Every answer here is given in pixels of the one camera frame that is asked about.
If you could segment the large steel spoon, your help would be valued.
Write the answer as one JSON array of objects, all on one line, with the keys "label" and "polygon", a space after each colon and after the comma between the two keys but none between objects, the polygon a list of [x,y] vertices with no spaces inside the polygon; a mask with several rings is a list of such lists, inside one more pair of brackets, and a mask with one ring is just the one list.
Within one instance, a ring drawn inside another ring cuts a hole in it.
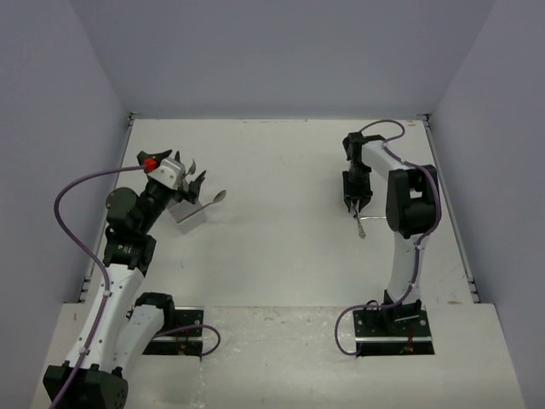
[{"label": "large steel spoon", "polygon": [[207,209],[211,205],[219,204],[221,201],[225,199],[226,196],[227,196],[227,190],[226,189],[221,190],[220,192],[218,192],[218,194],[216,194],[216,196],[214,196],[214,198],[209,203],[200,205],[196,209],[185,212],[179,219],[178,223],[182,223],[185,220],[197,215],[199,212]]}]

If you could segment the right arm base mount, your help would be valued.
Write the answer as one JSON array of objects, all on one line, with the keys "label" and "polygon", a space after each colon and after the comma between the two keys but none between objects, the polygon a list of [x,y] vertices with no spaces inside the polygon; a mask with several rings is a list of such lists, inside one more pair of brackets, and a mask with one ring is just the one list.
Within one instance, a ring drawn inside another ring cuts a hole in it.
[{"label": "right arm base mount", "polygon": [[[353,351],[344,349],[339,338],[346,314],[353,317]],[[336,319],[334,340],[342,354],[356,358],[435,354],[427,311],[420,301],[393,306],[372,300],[347,308]]]}]

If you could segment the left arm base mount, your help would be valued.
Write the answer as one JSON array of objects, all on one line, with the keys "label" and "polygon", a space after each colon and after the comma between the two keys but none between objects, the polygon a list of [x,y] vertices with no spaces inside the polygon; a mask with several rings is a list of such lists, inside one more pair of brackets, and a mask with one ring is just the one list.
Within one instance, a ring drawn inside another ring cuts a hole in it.
[{"label": "left arm base mount", "polygon": [[[215,343],[206,349],[205,332],[215,334]],[[203,307],[175,307],[174,318],[146,346],[144,355],[194,356],[202,359],[213,354],[221,344],[220,333],[204,323]]]}]

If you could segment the small ornate steel spoon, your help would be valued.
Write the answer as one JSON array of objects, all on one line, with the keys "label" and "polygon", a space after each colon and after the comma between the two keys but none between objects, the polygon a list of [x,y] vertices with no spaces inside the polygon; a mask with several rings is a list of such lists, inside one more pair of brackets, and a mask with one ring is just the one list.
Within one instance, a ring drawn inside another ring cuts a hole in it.
[{"label": "small ornate steel spoon", "polygon": [[354,219],[356,220],[356,223],[357,223],[359,237],[361,239],[365,239],[366,238],[366,232],[365,232],[365,230],[363,228],[363,224],[361,222],[360,214],[359,214],[359,211],[358,211],[357,207],[354,208]]}]

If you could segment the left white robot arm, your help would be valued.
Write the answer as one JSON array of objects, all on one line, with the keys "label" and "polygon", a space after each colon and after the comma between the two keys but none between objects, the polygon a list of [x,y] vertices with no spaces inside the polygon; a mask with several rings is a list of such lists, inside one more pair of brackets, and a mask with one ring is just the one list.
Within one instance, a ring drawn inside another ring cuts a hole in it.
[{"label": "left white robot arm", "polygon": [[173,354],[182,354],[205,328],[200,310],[187,318],[169,294],[138,292],[152,262],[156,240],[152,226],[172,202],[198,202],[205,175],[193,181],[193,166],[180,154],[139,152],[135,171],[146,175],[141,193],[119,187],[106,199],[106,247],[102,256],[86,252],[101,270],[89,315],[62,364],[47,367],[43,386],[53,408],[122,408],[128,376],[144,353],[156,353],[166,338]]}]

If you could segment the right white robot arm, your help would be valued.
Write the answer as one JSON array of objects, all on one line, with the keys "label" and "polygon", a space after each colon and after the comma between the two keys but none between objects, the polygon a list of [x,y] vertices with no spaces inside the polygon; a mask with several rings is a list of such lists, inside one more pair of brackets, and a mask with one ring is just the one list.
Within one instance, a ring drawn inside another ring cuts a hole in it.
[{"label": "right white robot arm", "polygon": [[382,304],[362,308],[361,320],[372,333],[398,335],[422,312],[422,257],[442,216],[437,170],[430,164],[403,161],[380,135],[352,132],[342,145],[349,162],[342,172],[343,200],[349,210],[358,213],[370,203],[372,172],[387,183],[385,213],[394,237],[393,270]]}]

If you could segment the crosswise steel spoon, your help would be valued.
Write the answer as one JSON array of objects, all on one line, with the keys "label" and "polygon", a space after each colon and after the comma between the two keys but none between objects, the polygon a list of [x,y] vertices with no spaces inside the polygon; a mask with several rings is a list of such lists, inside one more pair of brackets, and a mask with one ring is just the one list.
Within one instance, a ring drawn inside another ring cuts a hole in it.
[{"label": "crosswise steel spoon", "polygon": [[359,216],[360,221],[387,220],[385,216]]}]

